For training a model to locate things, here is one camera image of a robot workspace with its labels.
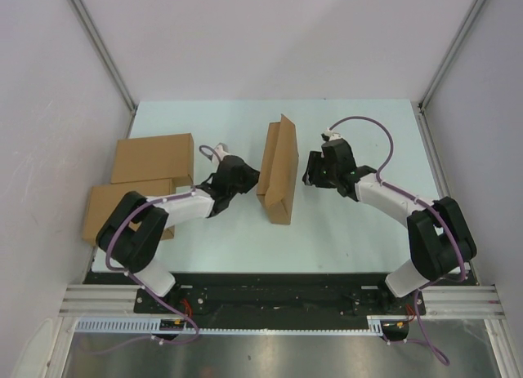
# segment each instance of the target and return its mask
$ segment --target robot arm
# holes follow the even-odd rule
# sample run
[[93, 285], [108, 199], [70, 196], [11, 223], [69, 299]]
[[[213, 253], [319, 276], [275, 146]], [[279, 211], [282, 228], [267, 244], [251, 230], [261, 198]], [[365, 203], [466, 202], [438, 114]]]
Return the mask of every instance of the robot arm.
[[236, 194], [247, 193], [258, 182], [260, 173], [222, 145], [210, 160], [217, 164], [217, 171], [188, 193], [148, 198], [127, 193], [96, 236], [100, 249], [158, 296], [167, 295], [175, 284], [174, 277], [154, 258], [163, 231], [187, 220], [220, 214]]
[[452, 198], [416, 202], [380, 183], [376, 170], [356, 166], [350, 145], [338, 134], [323, 134], [322, 152], [311, 151], [303, 176], [305, 185], [336, 189], [343, 197], [369, 204], [399, 221], [409, 232], [410, 260], [390, 273], [385, 287], [401, 298], [435, 281], [458, 266], [448, 237], [438, 234], [441, 227], [434, 216], [417, 200], [426, 202], [449, 226], [465, 261], [476, 255], [476, 244], [468, 230], [459, 205]]

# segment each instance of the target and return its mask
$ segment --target light blue table surface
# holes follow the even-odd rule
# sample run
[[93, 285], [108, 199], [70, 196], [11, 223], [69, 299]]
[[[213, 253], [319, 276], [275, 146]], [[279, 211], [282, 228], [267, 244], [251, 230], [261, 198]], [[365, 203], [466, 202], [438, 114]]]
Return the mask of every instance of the light blue table surface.
[[[408, 100], [224, 100], [142, 102], [130, 137], [192, 133], [195, 182], [214, 171], [198, 146], [229, 145], [259, 170], [269, 122], [285, 114], [296, 124], [300, 162], [291, 225], [272, 225], [256, 188], [236, 196], [212, 219], [177, 225], [175, 238], [159, 244], [157, 258], [173, 272], [358, 273], [390, 272], [409, 258], [406, 229], [378, 210], [342, 198], [334, 189], [304, 186], [309, 151], [320, 134], [350, 115], [376, 118], [391, 132], [395, 153], [385, 179], [437, 198], [427, 156]], [[371, 123], [336, 129], [351, 144], [358, 165], [378, 168], [388, 153], [384, 133]], [[107, 271], [100, 249], [92, 266]]]

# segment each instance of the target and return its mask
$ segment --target cardboard box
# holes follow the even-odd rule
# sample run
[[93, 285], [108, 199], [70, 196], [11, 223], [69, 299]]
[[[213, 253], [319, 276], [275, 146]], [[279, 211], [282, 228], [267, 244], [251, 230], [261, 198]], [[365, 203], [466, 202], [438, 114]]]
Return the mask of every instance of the cardboard box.
[[[127, 184], [101, 185], [91, 188], [82, 239], [96, 245], [96, 235], [127, 192], [137, 191], [144, 196], [165, 196], [175, 193], [172, 180], [149, 180]], [[174, 238], [174, 227], [163, 231], [162, 239]]]
[[119, 140], [112, 184], [172, 179], [175, 186], [193, 183], [194, 142], [190, 133]]
[[296, 127], [282, 114], [280, 122], [269, 125], [257, 188], [258, 199], [275, 225], [291, 224], [297, 163]]

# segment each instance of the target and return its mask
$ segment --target wire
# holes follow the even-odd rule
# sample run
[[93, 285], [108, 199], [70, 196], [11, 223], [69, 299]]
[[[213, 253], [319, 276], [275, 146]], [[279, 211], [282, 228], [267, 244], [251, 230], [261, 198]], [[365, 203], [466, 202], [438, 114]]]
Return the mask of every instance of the wire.
[[193, 309], [190, 307], [189, 301], [187, 299], [182, 299], [181, 303], [186, 307], [189, 317], [193, 317]]
[[[135, 341], [145, 340], [145, 339], [159, 340], [159, 343], [161, 345], [163, 343], [172, 344], [172, 345], [183, 345], [183, 344], [188, 344], [191, 341], [194, 341], [199, 337], [199, 327], [196, 324], [196, 322], [194, 322], [193, 319], [189, 315], [184, 314], [181, 311], [172, 307], [171, 305], [168, 305], [167, 303], [165, 303], [159, 296], [157, 296], [150, 288], [148, 288], [133, 273], [130, 273], [125, 268], [117, 268], [117, 267], [113, 266], [110, 262], [111, 256], [113, 254], [113, 249], [114, 249], [114, 246], [116, 245], [116, 242], [118, 241], [118, 238], [120, 238], [120, 235], [122, 234], [123, 230], [129, 225], [129, 223], [131, 223], [131, 221], [136, 217], [136, 215], [138, 215], [140, 212], [144, 211], [146, 208], [151, 207], [155, 204], [160, 204], [162, 202], [168, 202], [168, 201], [180, 200], [183, 198], [189, 198], [192, 196], [193, 192], [194, 192], [194, 187], [191, 189], [190, 192], [187, 192], [187, 193], [173, 194], [171, 196], [167, 196], [167, 197], [163, 197], [163, 198], [156, 198], [156, 199], [150, 200], [148, 202], [144, 202], [137, 209], [135, 209], [133, 212], [131, 212], [131, 214], [128, 217], [126, 217], [125, 220], [122, 222], [122, 224], [116, 229], [113, 237], [110, 240], [109, 246], [107, 247], [107, 251], [105, 252], [105, 266], [107, 266], [107, 268], [113, 272], [124, 272], [131, 280], [133, 280], [136, 284], [138, 284], [141, 288], [143, 288], [145, 290], [145, 292], [147, 292], [154, 300], [156, 300], [156, 302], [158, 302], [160, 305], [162, 305], [165, 309], [171, 311], [174, 314], [181, 316], [186, 322], [188, 322], [194, 328], [194, 335], [192, 337], [190, 337], [189, 339], [178, 340], [178, 341], [159, 339], [156, 336], [140, 336], [140, 337], [135, 337], [134, 339], [125, 341], [120, 345], [115, 345], [112, 348], [105, 349], [103, 351], [89, 352], [90, 354], [93, 354], [93, 355], [107, 354], [107, 353], [115, 351], [116, 349], [120, 349], [126, 345], [134, 343]], [[190, 306], [189, 306], [189, 310], [190, 310], [190, 315], [192, 315], [192, 309], [190, 308]]]
[[185, 314], [190, 317], [189, 315], [189, 309], [187, 308], [186, 301], [184, 299], [181, 300], [181, 303], [183, 304], [183, 307], [186, 308]]
[[407, 321], [407, 323], [411, 323], [414, 319], [416, 319], [416, 312], [412, 307], [410, 307], [408, 303], [405, 305], [405, 308], [407, 309], [407, 314], [409, 315], [409, 321]]
[[[338, 122], [334, 123], [329, 128], [329, 130], [332, 130], [335, 127], [337, 127], [339, 124], [341, 124], [341, 123], [343, 123], [345, 121], [350, 121], [350, 120], [363, 120], [363, 121], [371, 122], [374, 125], [378, 125], [379, 127], [381, 127], [382, 130], [385, 132], [385, 134], [387, 135], [387, 138], [389, 140], [389, 145], [390, 145], [389, 154], [387, 155], [387, 158], [385, 159], [385, 162], [383, 162], [383, 164], [376, 171], [376, 180], [380, 183], [380, 185], [383, 185], [383, 186], [389, 188], [390, 190], [393, 190], [393, 191], [401, 194], [402, 196], [404, 196], [404, 197], [408, 198], [409, 200], [413, 201], [414, 203], [419, 203], [422, 207], [426, 208], [436, 218], [436, 220], [439, 222], [439, 224], [443, 228], [443, 230], [445, 232], [445, 235], [449, 239], [450, 244], [451, 244], [452, 248], [454, 249], [454, 253], [456, 254], [456, 258], [458, 260], [458, 266], [459, 266], [459, 276], [458, 276], [457, 281], [458, 282], [462, 282], [463, 280], [465, 280], [465, 277], [467, 276], [467, 273], [466, 273], [466, 270], [465, 270], [465, 262], [463, 260], [461, 251], [459, 250], [459, 246], [456, 243], [456, 239], [452, 235], [452, 232], [450, 231], [449, 226], [441, 218], [440, 214], [434, 208], [432, 208], [432, 206], [429, 205], [427, 202], [424, 202], [423, 200], [420, 200], [416, 196], [412, 195], [411, 193], [409, 193], [409, 192], [407, 192], [407, 191], [405, 191], [405, 190], [403, 190], [403, 189], [401, 189], [401, 188], [399, 188], [397, 186], [389, 184], [388, 182], [386, 182], [382, 178], [382, 176], [381, 176], [382, 171], [385, 168], [385, 166], [391, 161], [392, 154], [394, 153], [394, 140], [392, 139], [391, 133], [379, 121], [377, 121], [377, 120], [375, 120], [373, 118], [362, 117], [362, 116], [351, 116], [351, 117], [342, 118]], [[427, 334], [427, 330], [425, 328], [425, 325], [422, 322], [421, 314], [419, 313], [418, 304], [416, 303], [416, 301], [418, 300], [419, 292], [422, 289], [425, 289], [425, 288], [427, 288], [429, 286], [432, 286], [432, 285], [436, 284], [439, 281], [440, 281], [440, 279], [438, 279], [438, 280], [436, 280], [434, 282], [428, 282], [424, 286], [422, 286], [419, 289], [417, 289], [416, 291], [414, 291], [414, 294], [413, 294], [413, 297], [414, 297], [414, 312], [416, 313], [416, 318], [418, 319], [419, 328], [420, 328], [420, 330], [421, 330], [425, 340], [406, 340], [406, 341], [399, 341], [399, 342], [400, 343], [411, 343], [411, 344], [425, 345], [426, 347], [431, 349], [431, 351], [434, 353], [434, 355], [437, 357], [437, 359], [443, 365], [449, 366], [450, 365], [449, 358], [447, 358], [447, 356], [440, 349], [435, 347], [434, 344], [431, 342], [431, 340], [430, 340], [430, 338], [429, 338], [429, 336]], [[383, 339], [386, 340], [388, 344], [397, 343], [397, 341], [389, 341], [385, 335], [383, 335]]]
[[[208, 149], [209, 151], [212, 152], [212, 154], [209, 154], [209, 153], [205, 153], [203, 150], [204, 149]], [[218, 162], [221, 162], [221, 158], [220, 158], [220, 155], [218, 154], [218, 152], [213, 148], [213, 147], [210, 147], [208, 145], [200, 145], [198, 147], [198, 151], [207, 159], [209, 159], [211, 162], [212, 162], [212, 156], [216, 156], [216, 158], [218, 159]]]

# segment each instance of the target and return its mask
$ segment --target black mounting plate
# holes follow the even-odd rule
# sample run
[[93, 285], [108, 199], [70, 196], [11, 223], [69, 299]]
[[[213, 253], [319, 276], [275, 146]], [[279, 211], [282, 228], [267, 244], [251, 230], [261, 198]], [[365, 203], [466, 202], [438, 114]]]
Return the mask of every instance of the black mounting plate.
[[[187, 299], [193, 319], [207, 329], [368, 329], [368, 315], [405, 316], [405, 303], [414, 303], [409, 297], [387, 311], [380, 307], [378, 289], [361, 287], [372, 286], [381, 274], [371, 276], [372, 282], [366, 284], [360, 282], [370, 279], [361, 275], [200, 276], [203, 278], [193, 274], [178, 277], [183, 287], [175, 288], [164, 300], [184, 312], [180, 300]], [[421, 296], [420, 303], [420, 312], [425, 314]], [[170, 313], [143, 290], [136, 294], [134, 312]]]

